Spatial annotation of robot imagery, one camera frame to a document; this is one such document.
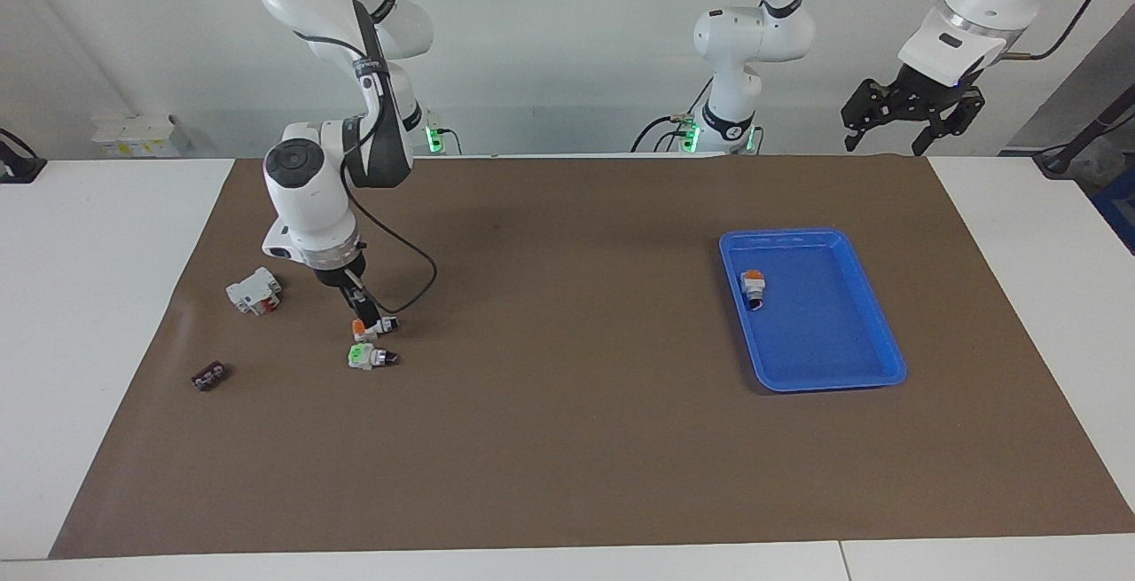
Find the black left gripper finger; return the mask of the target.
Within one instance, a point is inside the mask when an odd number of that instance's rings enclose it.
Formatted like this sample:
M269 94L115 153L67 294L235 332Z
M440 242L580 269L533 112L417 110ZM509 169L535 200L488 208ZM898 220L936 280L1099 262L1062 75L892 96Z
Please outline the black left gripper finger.
M863 79L851 93L842 108L842 123L848 130L843 144L848 153L858 148L868 130L896 120L896 85L885 85L876 79Z
M985 98L978 87L965 89L944 108L925 103L916 106L915 119L925 123L925 127L913 140L913 155L924 155L942 137L962 135L984 106Z

